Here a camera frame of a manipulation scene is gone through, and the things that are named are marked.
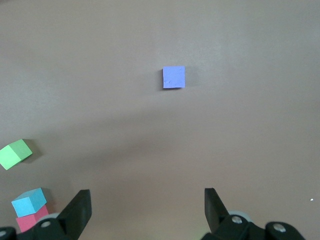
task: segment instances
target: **red block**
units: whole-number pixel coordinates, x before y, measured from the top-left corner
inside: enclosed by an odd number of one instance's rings
[[[37,211],[34,214],[22,216],[22,217],[17,217],[16,222],[18,223],[20,230],[23,233],[23,232],[29,230],[30,228],[32,228],[40,218],[42,218],[48,214],[49,213],[48,213],[47,207],[46,207],[46,205],[44,205],[43,207],[41,207],[39,209],[39,211]]]

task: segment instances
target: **stacked cubes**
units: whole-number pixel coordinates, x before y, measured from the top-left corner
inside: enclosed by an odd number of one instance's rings
[[[15,141],[0,150],[0,164],[5,170],[20,163],[32,154],[23,139]]]
[[[39,219],[49,214],[47,200],[41,188],[26,191],[11,203],[18,216],[16,221],[21,232],[29,230]]]

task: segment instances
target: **screw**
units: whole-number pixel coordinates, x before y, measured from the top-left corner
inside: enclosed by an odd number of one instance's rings
[[[233,216],[232,222],[234,222],[235,224],[242,224],[242,219],[238,216]]]
[[[277,231],[279,231],[280,233],[285,233],[287,230],[285,229],[284,226],[282,226],[280,223],[275,223],[273,224],[273,228]]]
[[[50,224],[51,224],[51,222],[45,221],[45,222],[41,223],[41,227],[42,227],[42,228],[46,228],[46,227],[48,227]]]

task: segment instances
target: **cyan cube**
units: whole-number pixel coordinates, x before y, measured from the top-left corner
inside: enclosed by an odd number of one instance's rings
[[[47,200],[41,188],[26,191],[15,200],[12,205],[18,218],[35,214],[39,211],[46,203]]]
[[[5,170],[13,167],[32,154],[23,139],[15,141],[0,150],[0,164]]]
[[[165,66],[163,67],[163,88],[176,89],[184,88],[185,66]]]

